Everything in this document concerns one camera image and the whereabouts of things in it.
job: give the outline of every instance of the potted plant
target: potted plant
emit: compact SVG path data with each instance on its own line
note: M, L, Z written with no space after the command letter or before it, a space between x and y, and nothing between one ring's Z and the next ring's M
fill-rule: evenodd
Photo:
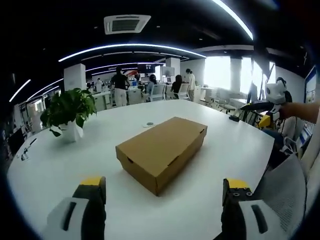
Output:
M52 97L50 106L41 114L43 126L50 128L54 136L61 135L69 142L82 138L84 122L89 115L97 114L95 99L88 90L75 88L60 96Z

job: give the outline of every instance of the black ceiling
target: black ceiling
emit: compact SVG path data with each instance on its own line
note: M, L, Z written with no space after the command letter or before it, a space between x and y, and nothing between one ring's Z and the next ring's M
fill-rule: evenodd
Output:
M279 12L272 0L224 2L266 47L289 53L294 58L293 65L303 65L305 50L300 46L305 40L300 34L300 27L292 17ZM80 62L89 69L127 62L153 62L164 57L158 54L160 52L197 58L167 49L121 47L88 52L58 62L65 56L89 48L148 43L192 50L217 45L253 44L237 22L212 0L56 0L43 3L12 1L8 4L3 11L5 49L2 59L5 63L1 82L7 86L7 91L2 98L8 101L19 86L27 79L32 80L14 99L15 103L26 100L37 90L62 78L65 67ZM105 35L104 17L123 14L150 15L151 19L141 33ZM106 53L132 51L155 54L113 54L81 61ZM15 85L11 82L11 73L15 73Z

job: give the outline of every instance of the round table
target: round table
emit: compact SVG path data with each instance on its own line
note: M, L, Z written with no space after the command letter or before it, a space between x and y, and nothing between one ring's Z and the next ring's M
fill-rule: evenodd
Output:
M160 196L131 177L115 146L146 131L148 122L172 117L208 126L199 152ZM29 159L15 157L8 182L26 221L41 233L50 211L71 197L80 182L106 177L105 239L212 240L221 232L223 179L246 181L255 190L274 139L242 121L187 100L141 103L98 112L84 124L83 138L65 144L48 129L30 137Z

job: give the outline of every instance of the led light strip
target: led light strip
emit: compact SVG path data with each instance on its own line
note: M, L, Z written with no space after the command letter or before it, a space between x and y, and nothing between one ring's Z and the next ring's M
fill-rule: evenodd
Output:
M80 54L84 54L87 52L91 52L91 51L95 51L95 50L100 50L100 49L109 49L109 48L117 48L117 47L154 47L154 48L162 48L162 49L171 49L171 50L176 50L176 51L181 51L181 52L185 52L188 54L193 54L193 55L197 55L199 57L202 58L206 58L206 56L201 55L199 53L193 52L193 51L189 51L189 50L185 50L185 49L181 49L181 48L177 48L177 47L172 47L172 46L165 46L165 45L156 45L156 44L146 44L146 43L123 43L123 44L113 44L113 45L105 45L105 46L98 46L98 47L94 47L94 48L90 48L87 50L83 50L83 51L79 51L76 52L74 54L71 54L69 56L66 56L64 58L61 58L59 60L59 62L62 62L66 59L70 59L74 56L80 55Z
M115 66L122 66L122 65L130 65L130 64L165 64L161 62L128 62L128 63L119 63L119 64L113 64L113 65L107 65L107 66L99 66L95 68L91 68L88 70L85 70L86 72L96 70L96 69L103 69L103 68L108 68L108 67L115 67Z
M243 28L243 30L246 32L246 34L248 34L248 36L251 38L251 40L254 40L254 35L252 34L252 32L249 30L249 28L247 27L247 25L244 23L244 21L241 20L240 17L238 17L238 15L231 10L230 7L228 7L224 2L222 2L221 0L212 0L215 4L217 4L219 7L221 7L223 10L225 10L234 20L236 20L236 22Z
M129 68L123 68L122 70L132 70L132 69L138 69L138 68L137 68L137 67L129 67ZM114 69L114 70L109 70L109 71L97 72L97 73L93 73L92 75L110 73L110 72L115 72L115 71L116 71L116 69Z
M58 88L58 87L59 87L59 86L55 86L55 87L53 87L53 88L49 89L48 91L46 91L46 92L42 93L42 95L45 95L45 94L47 94L47 93L51 92L53 89L56 89L56 88Z
M14 94L13 96L10 98L9 102L11 103L11 101L17 96L17 94L28 84L30 83L31 79L29 79L28 81L26 81Z
M30 99L32 99L35 95L37 95L37 94L40 93L41 91L45 90L46 88L48 88L48 87L52 86L53 84L56 84L57 82L60 82L60 81L62 81L62 80L63 80L63 78L61 78L61 79L59 79L58 81L55 81L55 82L49 84L48 86L45 86L44 88L40 89L40 90L37 91L35 94L33 94L32 96L30 96L30 97L27 99L27 101L29 101Z

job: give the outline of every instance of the cardboard box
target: cardboard box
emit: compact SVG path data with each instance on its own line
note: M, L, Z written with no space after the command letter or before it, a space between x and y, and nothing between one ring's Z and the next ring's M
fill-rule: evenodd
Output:
M115 147L123 169L158 196L200 149L207 126L173 117Z

